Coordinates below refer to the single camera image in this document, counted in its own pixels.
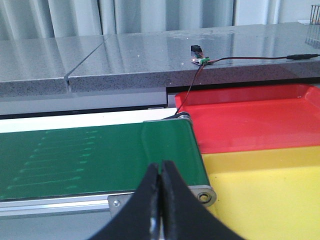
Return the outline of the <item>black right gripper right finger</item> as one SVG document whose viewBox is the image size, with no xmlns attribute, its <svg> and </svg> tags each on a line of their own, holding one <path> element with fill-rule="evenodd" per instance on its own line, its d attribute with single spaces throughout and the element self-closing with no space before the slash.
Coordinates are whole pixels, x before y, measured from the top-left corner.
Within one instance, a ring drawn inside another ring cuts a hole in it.
<svg viewBox="0 0 320 240">
<path fill-rule="evenodd" d="M 161 164 L 163 234 L 166 240 L 242 240 L 194 196 L 175 163 Z"/>
</svg>

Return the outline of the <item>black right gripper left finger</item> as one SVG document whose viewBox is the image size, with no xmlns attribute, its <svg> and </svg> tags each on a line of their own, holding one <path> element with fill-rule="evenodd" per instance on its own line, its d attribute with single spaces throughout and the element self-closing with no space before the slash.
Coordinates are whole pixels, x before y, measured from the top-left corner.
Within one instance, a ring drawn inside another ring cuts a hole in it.
<svg viewBox="0 0 320 240">
<path fill-rule="evenodd" d="M 121 210 L 91 240 L 158 240 L 160 238 L 159 165 L 147 167 L 138 188 Z"/>
</svg>

